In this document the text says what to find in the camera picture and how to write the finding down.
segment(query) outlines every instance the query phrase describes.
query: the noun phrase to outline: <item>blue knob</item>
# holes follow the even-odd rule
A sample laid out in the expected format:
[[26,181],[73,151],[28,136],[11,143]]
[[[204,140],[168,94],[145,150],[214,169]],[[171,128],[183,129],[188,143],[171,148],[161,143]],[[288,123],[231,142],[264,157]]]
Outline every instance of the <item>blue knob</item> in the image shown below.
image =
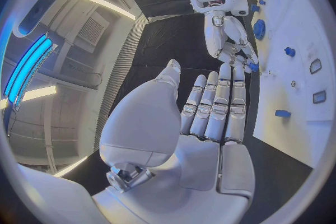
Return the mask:
[[253,72],[257,72],[257,71],[259,70],[259,63],[257,63],[257,64],[250,63],[250,64],[249,64],[249,67],[251,68],[251,70],[252,70]]
[[266,32],[265,22],[261,19],[257,20],[253,26],[253,34],[255,38],[261,40],[264,38]]
[[260,7],[258,7],[256,4],[251,4],[251,11],[255,12],[255,11],[260,11]]
[[291,56],[291,57],[294,57],[295,56],[295,50],[290,48],[290,47],[287,47],[284,49],[284,52],[286,52],[286,54],[288,56]]
[[287,110],[276,110],[276,116],[280,118],[290,118],[292,113],[288,112]]

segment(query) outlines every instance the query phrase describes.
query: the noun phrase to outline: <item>blue led light strip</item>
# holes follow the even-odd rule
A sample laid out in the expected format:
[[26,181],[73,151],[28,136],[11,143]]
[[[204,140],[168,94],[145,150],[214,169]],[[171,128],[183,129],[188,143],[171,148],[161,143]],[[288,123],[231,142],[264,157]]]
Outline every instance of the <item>blue led light strip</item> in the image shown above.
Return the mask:
[[41,57],[40,59],[36,62],[28,76],[26,77],[23,85],[21,86],[20,92],[18,93],[17,99],[15,101],[15,110],[18,111],[20,108],[20,105],[22,103],[23,98],[25,97],[26,90],[34,78],[35,73],[40,69],[44,61],[51,55],[51,53],[54,51],[54,49],[57,47],[56,44],[53,44]]
[[10,90],[8,99],[10,102],[14,103],[16,97],[24,84],[27,76],[30,71],[33,69],[34,65],[39,61],[41,56],[53,45],[53,42],[50,39],[46,39],[30,56],[30,58],[26,61],[24,66],[19,71],[13,86]]
[[33,54],[33,52],[43,43],[43,41],[45,41],[45,39],[47,38],[47,34],[44,34],[43,36],[41,36],[31,47],[30,49],[26,52],[26,54],[22,57],[22,59],[19,61],[18,65],[16,66],[16,68],[14,69],[12,76],[6,86],[6,89],[4,91],[4,95],[7,97],[9,92],[11,91],[12,87],[13,87],[13,83],[18,75],[18,73],[20,72],[20,70],[22,70],[23,66],[25,65],[25,63],[27,62],[27,60],[29,59],[29,57]]

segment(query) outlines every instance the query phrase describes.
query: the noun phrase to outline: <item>air vent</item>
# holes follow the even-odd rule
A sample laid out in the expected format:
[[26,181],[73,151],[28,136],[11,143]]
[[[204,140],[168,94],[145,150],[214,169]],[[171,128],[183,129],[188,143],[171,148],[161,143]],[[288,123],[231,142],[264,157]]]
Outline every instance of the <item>air vent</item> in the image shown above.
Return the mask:
[[96,46],[108,25],[109,23],[103,17],[94,12],[83,25],[78,36]]

